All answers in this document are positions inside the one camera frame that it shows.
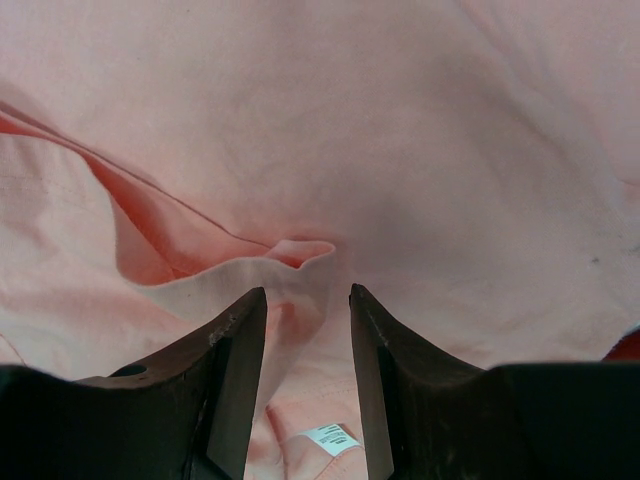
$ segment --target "pink fabric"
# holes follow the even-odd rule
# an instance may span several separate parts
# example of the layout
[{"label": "pink fabric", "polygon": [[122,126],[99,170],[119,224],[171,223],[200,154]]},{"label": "pink fabric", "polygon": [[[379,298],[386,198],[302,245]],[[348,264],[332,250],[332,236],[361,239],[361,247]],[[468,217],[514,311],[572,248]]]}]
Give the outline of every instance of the pink fabric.
[{"label": "pink fabric", "polygon": [[0,2],[0,360],[109,374],[264,285],[246,478],[364,479],[348,289],[482,367],[640,318],[635,0]]}]

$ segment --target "crumpled fabric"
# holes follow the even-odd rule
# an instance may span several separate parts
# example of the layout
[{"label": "crumpled fabric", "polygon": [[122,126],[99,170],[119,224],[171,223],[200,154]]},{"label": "crumpled fabric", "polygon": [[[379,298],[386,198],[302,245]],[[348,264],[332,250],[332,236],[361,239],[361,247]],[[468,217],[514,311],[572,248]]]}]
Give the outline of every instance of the crumpled fabric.
[{"label": "crumpled fabric", "polygon": [[0,361],[108,375],[267,291],[245,478],[365,479],[348,293],[459,358],[640,320],[635,0],[0,3]]}]

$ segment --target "white tag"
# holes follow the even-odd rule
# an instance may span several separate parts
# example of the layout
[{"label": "white tag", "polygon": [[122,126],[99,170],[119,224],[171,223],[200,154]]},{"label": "white tag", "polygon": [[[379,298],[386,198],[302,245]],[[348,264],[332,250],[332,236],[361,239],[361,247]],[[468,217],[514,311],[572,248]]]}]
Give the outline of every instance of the white tag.
[{"label": "white tag", "polygon": [[337,457],[348,448],[360,446],[340,425],[335,423],[307,430],[300,435],[309,437],[333,457]]}]

